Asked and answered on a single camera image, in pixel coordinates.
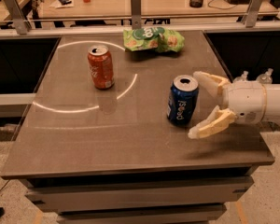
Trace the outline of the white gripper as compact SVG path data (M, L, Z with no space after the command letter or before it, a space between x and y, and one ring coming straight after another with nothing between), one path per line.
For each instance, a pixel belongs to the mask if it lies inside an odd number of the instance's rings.
M234 122L257 124L262 120L266 91L259 82L237 81L231 84L225 77L202 71L195 71L193 76L213 98L221 97L223 93L225 109L217 105L205 120L190 128L190 139L202 139L223 132Z

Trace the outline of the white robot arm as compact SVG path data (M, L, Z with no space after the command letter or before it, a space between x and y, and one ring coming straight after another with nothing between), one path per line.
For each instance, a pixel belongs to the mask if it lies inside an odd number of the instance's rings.
M269 121L280 127L280 84L235 81L196 71L199 85L217 100L210 115L189 129L190 139L201 139L220 133L232 123L258 124Z

